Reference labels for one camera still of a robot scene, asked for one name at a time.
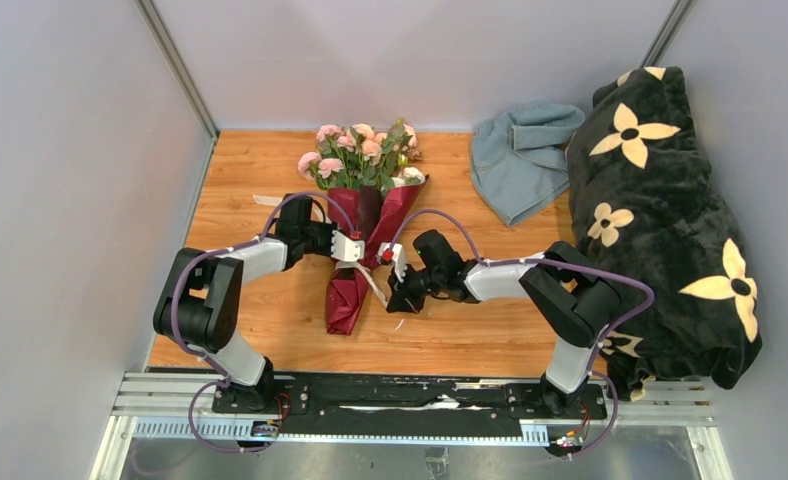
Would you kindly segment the cream printed ribbon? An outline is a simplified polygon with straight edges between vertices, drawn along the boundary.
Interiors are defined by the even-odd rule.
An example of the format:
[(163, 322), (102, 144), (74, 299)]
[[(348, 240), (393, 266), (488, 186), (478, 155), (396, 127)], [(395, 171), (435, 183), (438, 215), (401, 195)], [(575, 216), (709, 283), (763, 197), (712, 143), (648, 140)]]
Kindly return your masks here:
[[(253, 200), (258, 205), (263, 206), (271, 206), (276, 207), (280, 202), (281, 199), (275, 196), (266, 196), (266, 195), (253, 195)], [(316, 207), (313, 208), (313, 215), (315, 216), (316, 220), (323, 220), (325, 223), (330, 223), (331, 219), (329, 218), (328, 214), (325, 212), (325, 209), (319, 205), (317, 200), (314, 200), (314, 203), (317, 204)], [(357, 262), (347, 262), (343, 260), (338, 260), (335, 263), (336, 270), (345, 270), (345, 269), (353, 269), (355, 271), (355, 276), (361, 274), (365, 280), (368, 282), (369, 288), (373, 291), (374, 295), (377, 297), (379, 302), (382, 304), (383, 307), (388, 306), (388, 299), (380, 287), (377, 285), (375, 280), (372, 277), (371, 271)]]

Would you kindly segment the dark red wrapping paper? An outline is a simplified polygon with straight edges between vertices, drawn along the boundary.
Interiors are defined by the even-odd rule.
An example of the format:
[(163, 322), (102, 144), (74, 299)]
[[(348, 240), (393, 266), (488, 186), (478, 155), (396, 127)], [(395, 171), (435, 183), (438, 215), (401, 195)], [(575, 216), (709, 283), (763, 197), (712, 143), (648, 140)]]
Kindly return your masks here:
[[(379, 266), (380, 245), (393, 239), (424, 186), (424, 182), (396, 186), (386, 193), (367, 186), (328, 190), (329, 198), (335, 201), (327, 207), (328, 216), (339, 225), (351, 221), (365, 241), (365, 256), (359, 265), (368, 271)], [(324, 309), (329, 334), (352, 333), (369, 290), (370, 283), (362, 271), (351, 267), (334, 271), (327, 285)]]

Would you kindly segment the pink rose stem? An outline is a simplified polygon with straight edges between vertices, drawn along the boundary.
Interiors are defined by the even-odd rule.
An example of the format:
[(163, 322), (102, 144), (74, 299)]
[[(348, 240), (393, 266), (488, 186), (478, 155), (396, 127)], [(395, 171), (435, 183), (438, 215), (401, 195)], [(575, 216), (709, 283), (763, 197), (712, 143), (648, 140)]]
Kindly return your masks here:
[(323, 125), (316, 149), (299, 158), (297, 172), (323, 190), (377, 187), (386, 138), (368, 124)]

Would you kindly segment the white rose stem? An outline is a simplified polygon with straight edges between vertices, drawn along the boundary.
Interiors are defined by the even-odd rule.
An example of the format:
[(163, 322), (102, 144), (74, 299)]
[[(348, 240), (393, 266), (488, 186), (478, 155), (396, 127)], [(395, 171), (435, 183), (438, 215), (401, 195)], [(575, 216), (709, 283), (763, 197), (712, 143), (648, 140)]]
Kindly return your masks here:
[(416, 167), (404, 167), (392, 178), (396, 188), (423, 185), (426, 180), (427, 176)]

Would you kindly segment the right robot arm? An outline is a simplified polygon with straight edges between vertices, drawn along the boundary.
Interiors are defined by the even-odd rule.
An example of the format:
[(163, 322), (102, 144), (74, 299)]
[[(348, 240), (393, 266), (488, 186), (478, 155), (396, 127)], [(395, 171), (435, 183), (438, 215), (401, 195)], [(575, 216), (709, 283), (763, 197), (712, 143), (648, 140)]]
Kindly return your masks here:
[(424, 264), (420, 270), (406, 260), (401, 245), (379, 248), (380, 262), (391, 268), (387, 312), (418, 313), (429, 297), (467, 304), (527, 298), (557, 339), (537, 389), (521, 402), (552, 418), (582, 407), (597, 338), (621, 304), (616, 287), (595, 275), (590, 261), (563, 241), (518, 260), (464, 260), (436, 230), (419, 235), (413, 246)]

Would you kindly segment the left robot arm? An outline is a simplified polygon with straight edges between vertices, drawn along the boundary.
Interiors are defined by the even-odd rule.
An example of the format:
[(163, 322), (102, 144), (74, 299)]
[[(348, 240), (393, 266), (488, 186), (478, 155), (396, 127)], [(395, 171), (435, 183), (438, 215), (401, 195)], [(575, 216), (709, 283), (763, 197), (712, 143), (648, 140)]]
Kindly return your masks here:
[(354, 223), (331, 197), (325, 201), (335, 215), (313, 219), (322, 198), (310, 191), (285, 196), (263, 231), (246, 242), (215, 250), (180, 249), (153, 313), (154, 332), (205, 361), (223, 378), (217, 392), (253, 413), (268, 411), (279, 395), (272, 361), (238, 329), (242, 289), (307, 255), (332, 257), (337, 241), (355, 233)]

